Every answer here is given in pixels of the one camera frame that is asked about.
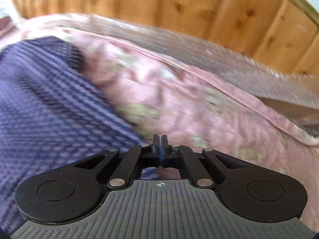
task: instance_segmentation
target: metal pin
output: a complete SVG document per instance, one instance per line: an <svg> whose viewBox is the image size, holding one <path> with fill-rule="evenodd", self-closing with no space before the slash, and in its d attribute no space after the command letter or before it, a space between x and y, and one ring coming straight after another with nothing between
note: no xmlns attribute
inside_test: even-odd
<svg viewBox="0 0 319 239"><path fill-rule="evenodd" d="M210 179L200 179L197 181L197 184L202 187L212 186L213 182Z"/></svg>
<svg viewBox="0 0 319 239"><path fill-rule="evenodd" d="M116 178L116 179L112 179L110 180L110 184L114 187L117 187L117 186L122 186L125 184L125 180L123 179L119 179L119 178Z"/></svg>

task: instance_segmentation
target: pink floral fabric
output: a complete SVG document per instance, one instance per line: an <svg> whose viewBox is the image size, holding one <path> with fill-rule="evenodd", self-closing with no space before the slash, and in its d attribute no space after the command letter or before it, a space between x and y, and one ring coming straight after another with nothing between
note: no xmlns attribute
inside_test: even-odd
<svg viewBox="0 0 319 239"><path fill-rule="evenodd" d="M171 57L70 28L34 29L23 38L44 34L80 48L82 74L146 140L166 134L172 144L214 148L300 181L308 193L301 220L319 231L317 138L218 76Z"/></svg>

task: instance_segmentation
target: purple striped fabric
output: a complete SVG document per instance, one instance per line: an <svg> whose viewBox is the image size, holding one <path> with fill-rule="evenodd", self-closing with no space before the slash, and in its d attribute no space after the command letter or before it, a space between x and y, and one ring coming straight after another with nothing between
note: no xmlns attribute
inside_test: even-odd
<svg viewBox="0 0 319 239"><path fill-rule="evenodd" d="M0 227L23 221L15 189L35 174L103 149L142 142L78 73L83 57L56 37L25 40L0 54Z"/></svg>

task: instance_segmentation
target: wood knot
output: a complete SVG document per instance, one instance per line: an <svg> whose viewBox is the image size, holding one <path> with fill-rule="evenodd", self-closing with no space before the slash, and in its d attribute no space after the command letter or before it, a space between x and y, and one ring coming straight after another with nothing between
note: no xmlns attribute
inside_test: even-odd
<svg viewBox="0 0 319 239"><path fill-rule="evenodd" d="M176 11L179 14L182 14L184 12L184 6L183 5L181 5L181 4L176 2L174 6L175 6Z"/></svg>
<svg viewBox="0 0 319 239"><path fill-rule="evenodd" d="M248 17L255 16L255 11L254 11L254 10L249 10L249 11L247 12L247 16L248 16Z"/></svg>
<svg viewBox="0 0 319 239"><path fill-rule="evenodd" d="M268 39L268 42L267 42L267 48L270 48L270 46L272 45L272 43L274 43L275 41L275 38L274 37L270 37Z"/></svg>
<svg viewBox="0 0 319 239"><path fill-rule="evenodd" d="M243 22L241 20L239 20L239 19L236 20L235 26L236 26L237 29L241 29L243 27L243 25L244 24L243 24Z"/></svg>

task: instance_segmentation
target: circular pad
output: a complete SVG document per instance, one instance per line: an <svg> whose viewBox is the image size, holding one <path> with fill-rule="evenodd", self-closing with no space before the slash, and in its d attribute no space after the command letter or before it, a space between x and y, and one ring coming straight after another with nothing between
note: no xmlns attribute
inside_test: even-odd
<svg viewBox="0 0 319 239"><path fill-rule="evenodd" d="M64 180L54 180L43 183L38 188L38 194L41 198L49 201L59 201L71 196L74 192L74 185Z"/></svg>
<svg viewBox="0 0 319 239"><path fill-rule="evenodd" d="M300 217L307 203L301 183L262 167L232 169L221 184L220 196L232 212L265 223Z"/></svg>
<svg viewBox="0 0 319 239"><path fill-rule="evenodd" d="M285 194L283 186L268 180L254 181L247 186L247 190L255 199L262 201L277 200Z"/></svg>

